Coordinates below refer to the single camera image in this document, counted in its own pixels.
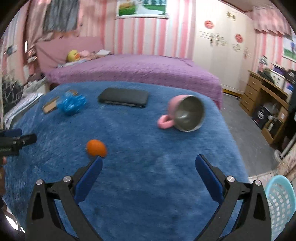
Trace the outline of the left hand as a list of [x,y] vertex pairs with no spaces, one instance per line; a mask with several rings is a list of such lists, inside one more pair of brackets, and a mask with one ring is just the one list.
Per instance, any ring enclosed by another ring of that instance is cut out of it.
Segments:
[[0,196],[3,196],[6,192],[5,188],[5,176],[6,172],[4,169],[4,165],[7,163],[6,157],[1,157],[1,164],[0,164]]

